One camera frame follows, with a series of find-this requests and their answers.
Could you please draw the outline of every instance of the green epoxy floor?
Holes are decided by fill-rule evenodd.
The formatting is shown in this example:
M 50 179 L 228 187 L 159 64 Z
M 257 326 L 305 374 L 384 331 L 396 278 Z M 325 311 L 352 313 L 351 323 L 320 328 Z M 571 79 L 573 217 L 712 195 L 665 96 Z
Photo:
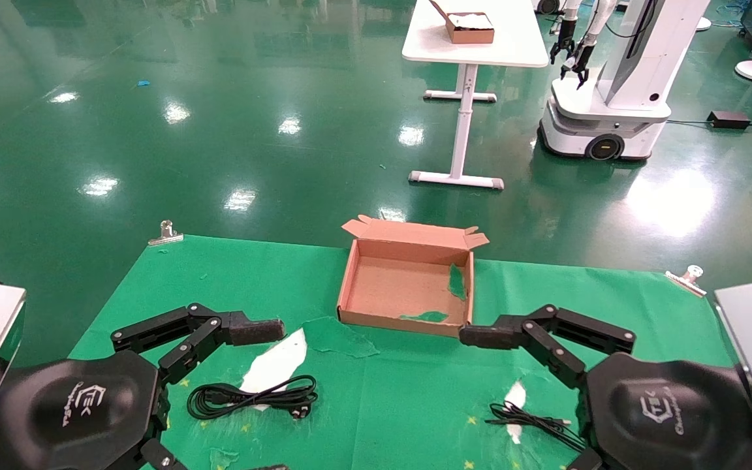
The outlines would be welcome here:
M 708 17 L 729 19 L 717 2 Z M 499 103 L 475 105 L 466 172 L 502 193 L 409 185 L 447 172 L 458 107 L 421 99 L 456 66 L 400 56 L 413 3 L 0 0 L 0 277 L 29 289 L 20 362 L 66 355 L 164 218 L 338 247 L 359 213 L 478 225 L 485 259 L 752 282 L 752 131 L 669 125 L 645 166 L 551 157 L 535 129 L 557 67 L 480 68 Z M 736 33 L 696 36 L 672 119 L 752 118 Z

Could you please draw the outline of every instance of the black power adapter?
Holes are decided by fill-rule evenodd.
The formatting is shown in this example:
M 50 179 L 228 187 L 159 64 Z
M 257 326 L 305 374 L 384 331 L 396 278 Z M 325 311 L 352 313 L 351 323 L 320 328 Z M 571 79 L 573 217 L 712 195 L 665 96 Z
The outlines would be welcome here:
M 713 111 L 707 120 L 716 129 L 746 129 L 750 126 L 750 119 L 744 113 L 731 111 Z

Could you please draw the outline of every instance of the logo on robot hand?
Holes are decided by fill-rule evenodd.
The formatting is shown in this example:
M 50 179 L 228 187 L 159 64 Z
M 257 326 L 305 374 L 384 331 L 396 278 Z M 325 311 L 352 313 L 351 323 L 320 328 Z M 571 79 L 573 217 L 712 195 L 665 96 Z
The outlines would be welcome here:
M 75 410 L 81 409 L 80 416 L 91 416 L 92 407 L 99 407 L 104 401 L 104 387 L 94 384 L 80 390 L 83 385 L 83 382 L 78 382 L 69 393 L 69 399 L 63 408 L 63 428 L 71 423 L 71 416 Z
M 646 395 L 640 398 L 644 416 L 650 417 L 657 424 L 663 424 L 665 420 L 674 417 L 668 401 L 658 398 L 656 392 L 646 392 Z
M 678 405 L 678 398 L 672 392 L 672 389 L 667 386 L 663 387 L 662 393 L 664 396 L 658 396 L 657 392 L 650 392 L 649 390 L 646 390 L 645 393 L 646 395 L 640 398 L 642 414 L 657 424 L 663 424 L 674 418 L 675 434 L 683 435 L 686 430 L 683 427 L 681 407 Z

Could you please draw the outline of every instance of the cardboard box on table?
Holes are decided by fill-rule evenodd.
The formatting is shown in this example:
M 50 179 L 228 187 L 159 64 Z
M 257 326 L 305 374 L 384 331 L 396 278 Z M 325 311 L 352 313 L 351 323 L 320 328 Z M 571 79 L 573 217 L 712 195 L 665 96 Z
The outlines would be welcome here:
M 467 229 L 358 216 L 342 228 L 355 235 L 338 296 L 343 323 L 454 336 L 471 323 L 475 294 L 472 249 L 489 243 Z M 451 265 L 463 277 L 465 300 L 450 291 Z M 409 319 L 442 312 L 441 322 Z
M 492 44 L 492 41 L 495 40 L 494 26 L 491 29 L 462 29 L 454 25 L 454 22 L 448 17 L 448 15 L 483 15 L 486 17 L 485 12 L 450 11 L 456 7 L 450 5 L 445 0 L 440 0 L 439 2 L 430 0 L 430 2 L 445 19 L 445 29 L 448 31 L 448 37 L 451 39 L 452 44 Z

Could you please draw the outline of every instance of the cardboard box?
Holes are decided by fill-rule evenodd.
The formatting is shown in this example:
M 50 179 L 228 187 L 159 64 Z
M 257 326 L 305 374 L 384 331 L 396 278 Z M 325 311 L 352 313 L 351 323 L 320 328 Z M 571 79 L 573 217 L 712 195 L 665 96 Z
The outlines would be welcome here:
M 358 216 L 342 228 L 356 239 L 338 296 L 340 321 L 454 337 L 460 327 L 471 323 L 472 249 L 489 243 L 486 235 L 475 233 L 477 227 L 435 227 Z
M 451 18 L 448 16 L 466 16 L 466 15 L 480 15 L 486 17 L 485 12 L 454 12 L 448 11 L 450 8 L 447 3 L 441 5 L 436 0 L 430 0 L 434 8 L 437 9 L 439 14 L 445 19 L 445 29 L 448 31 L 448 37 L 451 38 L 452 44 L 492 44 L 495 39 L 495 27 L 491 29 L 463 29 L 457 27 Z

